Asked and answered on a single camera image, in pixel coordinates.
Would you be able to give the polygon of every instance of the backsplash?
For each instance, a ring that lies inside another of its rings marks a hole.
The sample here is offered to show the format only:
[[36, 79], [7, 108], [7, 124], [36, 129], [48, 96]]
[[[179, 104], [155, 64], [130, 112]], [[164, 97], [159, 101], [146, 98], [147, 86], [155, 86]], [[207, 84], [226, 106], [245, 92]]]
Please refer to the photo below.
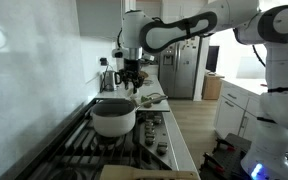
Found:
[[0, 176], [12, 167], [3, 178], [13, 179], [97, 94], [104, 67], [85, 64], [116, 64], [112, 46], [81, 41], [75, 1], [0, 1]]

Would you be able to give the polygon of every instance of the gas stove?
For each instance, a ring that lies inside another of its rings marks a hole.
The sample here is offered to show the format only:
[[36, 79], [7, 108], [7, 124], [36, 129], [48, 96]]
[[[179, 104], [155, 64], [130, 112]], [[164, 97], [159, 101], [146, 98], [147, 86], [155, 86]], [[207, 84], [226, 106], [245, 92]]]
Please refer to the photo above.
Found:
[[89, 115], [71, 129], [32, 170], [29, 179], [99, 179], [107, 164], [178, 170], [162, 112], [138, 112], [135, 127], [121, 137], [99, 135]]

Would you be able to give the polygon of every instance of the refrigerator door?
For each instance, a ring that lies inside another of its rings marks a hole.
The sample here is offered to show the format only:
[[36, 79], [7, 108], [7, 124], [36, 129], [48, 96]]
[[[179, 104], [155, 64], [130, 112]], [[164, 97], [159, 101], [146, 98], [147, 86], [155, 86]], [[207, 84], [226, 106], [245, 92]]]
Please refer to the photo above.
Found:
[[198, 53], [198, 37], [179, 42], [175, 68], [175, 98], [193, 98]]
[[160, 54], [160, 66], [159, 66], [159, 81], [164, 91], [164, 94], [169, 97], [174, 97], [174, 85], [175, 85], [175, 71], [176, 71], [176, 59], [178, 53], [178, 44], [172, 44]]

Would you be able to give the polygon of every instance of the pot handle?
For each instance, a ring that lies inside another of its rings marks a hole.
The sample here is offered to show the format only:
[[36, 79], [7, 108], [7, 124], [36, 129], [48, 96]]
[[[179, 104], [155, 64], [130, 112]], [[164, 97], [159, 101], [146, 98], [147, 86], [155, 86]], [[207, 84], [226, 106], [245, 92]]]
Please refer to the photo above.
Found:
[[137, 111], [140, 107], [144, 106], [145, 104], [150, 104], [150, 103], [154, 103], [154, 102], [157, 102], [157, 101], [162, 101], [162, 100], [165, 100], [167, 98], [168, 98], [168, 96], [160, 96], [158, 98], [154, 98], [152, 100], [142, 102], [136, 107], [135, 110]]
[[115, 80], [115, 84], [121, 84], [121, 83], [122, 83], [121, 74], [118, 73], [118, 72], [115, 72], [115, 73], [114, 73], [114, 80]]

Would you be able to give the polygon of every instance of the blue light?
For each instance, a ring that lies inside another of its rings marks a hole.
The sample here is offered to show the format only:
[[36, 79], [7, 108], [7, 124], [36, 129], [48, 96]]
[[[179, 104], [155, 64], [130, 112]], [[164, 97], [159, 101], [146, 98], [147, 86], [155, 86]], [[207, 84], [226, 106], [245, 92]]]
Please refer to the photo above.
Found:
[[257, 164], [251, 174], [252, 178], [255, 179], [257, 176], [257, 173], [260, 172], [260, 170], [263, 168], [262, 164]]

